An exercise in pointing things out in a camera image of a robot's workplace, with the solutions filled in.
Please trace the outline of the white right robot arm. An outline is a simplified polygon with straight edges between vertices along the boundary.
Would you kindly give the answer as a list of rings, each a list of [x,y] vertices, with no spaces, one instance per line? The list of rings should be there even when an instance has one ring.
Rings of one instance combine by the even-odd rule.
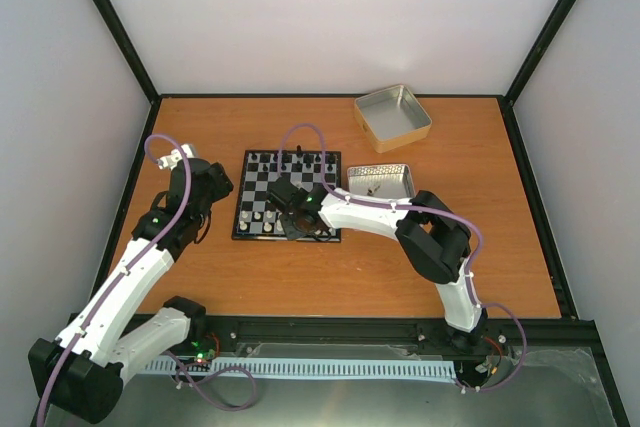
[[[435,194],[420,191],[412,198],[384,199],[325,185],[307,191],[280,177],[269,184],[267,199],[280,212],[289,240],[347,229],[398,242],[414,271],[436,286],[452,348],[469,353],[478,344],[487,313],[471,265],[483,237]]]

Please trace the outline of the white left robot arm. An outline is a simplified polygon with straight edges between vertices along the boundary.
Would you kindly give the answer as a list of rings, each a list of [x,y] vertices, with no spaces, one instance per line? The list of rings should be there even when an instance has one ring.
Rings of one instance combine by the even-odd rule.
[[[208,337],[205,307],[180,296],[125,330],[185,248],[206,236],[213,204],[233,190],[220,163],[191,158],[169,168],[168,190],[139,219],[99,291],[55,340],[36,340],[27,355],[41,400],[90,424],[113,411],[126,384],[156,357],[180,344],[197,349]]]

